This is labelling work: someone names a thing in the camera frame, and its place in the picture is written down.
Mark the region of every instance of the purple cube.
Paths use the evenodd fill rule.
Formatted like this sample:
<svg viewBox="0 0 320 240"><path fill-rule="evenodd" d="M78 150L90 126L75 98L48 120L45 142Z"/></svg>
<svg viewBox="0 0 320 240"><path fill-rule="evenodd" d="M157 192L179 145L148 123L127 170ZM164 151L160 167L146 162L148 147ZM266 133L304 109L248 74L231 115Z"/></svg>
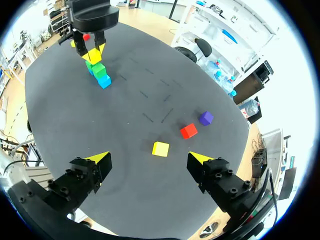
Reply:
<svg viewBox="0 0 320 240"><path fill-rule="evenodd" d="M209 124L211 124L213 119L214 116L209 111L205 111L204 113L202 113L201 117L199 117L199 122L204 126L208 126Z"/></svg>

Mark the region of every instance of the green cube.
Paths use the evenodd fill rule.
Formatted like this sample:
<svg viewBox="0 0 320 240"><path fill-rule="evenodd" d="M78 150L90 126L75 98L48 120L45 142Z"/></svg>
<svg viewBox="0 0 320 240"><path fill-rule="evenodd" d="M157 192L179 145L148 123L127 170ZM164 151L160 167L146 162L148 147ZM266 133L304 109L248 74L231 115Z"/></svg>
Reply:
<svg viewBox="0 0 320 240"><path fill-rule="evenodd" d="M86 65L86 67L88 68L89 71L92 71L92 66L93 65L90 62L85 61L85 65Z"/></svg>
<svg viewBox="0 0 320 240"><path fill-rule="evenodd" d="M106 67L101 62L98 62L95 65L92 65L91 69L92 69L93 75L97 80L107 75Z"/></svg>

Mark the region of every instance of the black table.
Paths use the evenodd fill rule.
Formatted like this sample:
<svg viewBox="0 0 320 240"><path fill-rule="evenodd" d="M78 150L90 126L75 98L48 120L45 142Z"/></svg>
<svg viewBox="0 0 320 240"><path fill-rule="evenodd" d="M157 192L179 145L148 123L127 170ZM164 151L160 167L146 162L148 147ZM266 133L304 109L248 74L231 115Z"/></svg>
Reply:
<svg viewBox="0 0 320 240"><path fill-rule="evenodd" d="M50 47L26 71L28 119L40 154L57 178L75 157L111 152L113 169L81 209L121 236L187 239L217 208L187 171L189 151L223 157L236 171L248 125L224 91L184 55L119 23L105 32L102 89L68 42ZM91 49L93 40L87 43ZM198 117L214 120L202 126ZM183 139L180 128L198 134ZM152 155L156 141L168 157Z"/></svg>

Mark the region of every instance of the wooden floor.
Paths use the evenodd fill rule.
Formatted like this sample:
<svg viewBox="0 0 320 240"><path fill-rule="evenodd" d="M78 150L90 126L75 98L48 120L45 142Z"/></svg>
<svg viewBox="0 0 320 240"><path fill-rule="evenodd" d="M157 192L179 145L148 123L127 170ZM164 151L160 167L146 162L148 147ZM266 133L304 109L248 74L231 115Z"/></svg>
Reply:
<svg viewBox="0 0 320 240"><path fill-rule="evenodd" d="M119 11L119 22L137 28L161 41L170 45L174 35L171 32L174 32L178 28L178 23L157 15L152 12L145 11L143 9L128 9L126 7L121 7ZM53 45L60 36L54 35L48 41L44 42L40 47L37 48L36 54L40 55L45 52L46 47L50 47ZM25 73L22 71L19 75L19 78L22 82L25 82ZM26 108L26 97L25 97L25 88L17 79L10 80L7 84L3 96L8 98L8 106L6 112L6 127L4 133L15 137L19 142L24 142L29 132L27 130L27 108ZM242 156L242 161L240 167L237 171L237 176L239 176L243 180L250 180L252 176L252 166L251 166L251 158L254 154L252 149L252 140L255 139L257 141L258 138L258 127L256 124L251 126L249 131L249 136L247 139L246 147L244 154ZM215 235L221 233L223 227L229 219L229 215L227 213L223 213L219 208L214 211L212 216L203 223L203 226L192 236L190 240L200 239L199 235L201 231L206 228L208 225L213 222L218 222L219 227L215 231L214 234L210 235L207 238L210 239ZM95 223L91 219L87 219L87 221L92 223L92 228L97 231L113 234L108 229L103 226Z"/></svg>

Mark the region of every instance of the blue cube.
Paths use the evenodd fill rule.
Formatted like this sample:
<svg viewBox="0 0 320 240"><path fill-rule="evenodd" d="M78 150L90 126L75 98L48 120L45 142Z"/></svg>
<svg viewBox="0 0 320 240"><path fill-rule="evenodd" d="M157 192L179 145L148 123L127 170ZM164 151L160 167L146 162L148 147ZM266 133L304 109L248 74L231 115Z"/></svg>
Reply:
<svg viewBox="0 0 320 240"><path fill-rule="evenodd" d="M207 126L211 124L213 119L214 119L214 116L209 111L205 111L199 117L199 122L202 123L202 125Z"/></svg>
<svg viewBox="0 0 320 240"><path fill-rule="evenodd" d="M98 79L98 83L103 89L105 89L111 84L111 78L106 74Z"/></svg>

